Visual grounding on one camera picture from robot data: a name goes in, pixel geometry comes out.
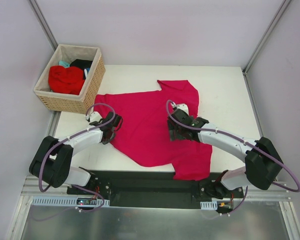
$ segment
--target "white fabric liner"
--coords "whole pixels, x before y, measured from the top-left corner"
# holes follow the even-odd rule
[[[41,74],[38,82],[34,86],[35,94],[38,96],[53,97],[53,98],[60,98],[60,99],[71,99],[71,100],[78,100],[78,101],[83,100],[88,90],[88,86],[90,84],[92,76],[96,71],[100,55],[101,55],[101,51],[100,48],[98,47],[59,44],[54,54],[52,55],[49,63],[43,70],[43,73]],[[74,95],[74,94],[52,92],[48,83],[50,67],[59,65],[59,61],[61,60],[70,64],[76,59],[93,61],[90,71],[80,91],[80,94]]]

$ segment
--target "wicker basket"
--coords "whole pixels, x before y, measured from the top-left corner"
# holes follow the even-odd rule
[[[52,92],[48,84],[50,67],[58,65],[60,60],[71,63],[75,59],[93,61],[80,94]],[[95,102],[105,71],[100,48],[60,44],[36,83],[34,92],[49,110],[85,114]]]

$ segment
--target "white wall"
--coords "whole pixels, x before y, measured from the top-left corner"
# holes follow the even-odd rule
[[[300,180],[300,0],[292,1],[248,78],[264,135]],[[280,179],[294,186],[287,174]],[[300,193],[293,203],[300,220]]]
[[[26,0],[0,1],[0,240],[52,113],[33,87],[53,50]]]
[[[106,64],[244,67],[282,0],[37,0],[59,43]]]

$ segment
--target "red cloth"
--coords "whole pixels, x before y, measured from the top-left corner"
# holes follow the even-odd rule
[[[75,66],[67,68],[52,66],[49,70],[48,83],[55,93],[79,95],[85,83],[83,75],[84,71]]]
[[[144,167],[172,163],[174,179],[207,178],[212,146],[190,140],[170,141],[167,124],[167,100],[187,104],[189,114],[197,116],[198,91],[187,80],[157,82],[162,90],[96,96],[96,103],[112,106],[123,117],[122,127],[111,144]],[[103,118],[109,112],[105,106],[94,110]]]

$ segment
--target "white table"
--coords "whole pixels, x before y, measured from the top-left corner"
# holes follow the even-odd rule
[[[189,80],[199,92],[198,116],[230,132],[259,139],[260,134],[240,67],[106,65],[99,94],[160,90],[157,80]],[[68,136],[88,124],[83,114],[62,112],[55,136]],[[73,167],[108,171],[174,172],[171,164],[143,167],[111,144],[97,144],[72,158]],[[213,147],[211,172],[233,170],[244,164]]]

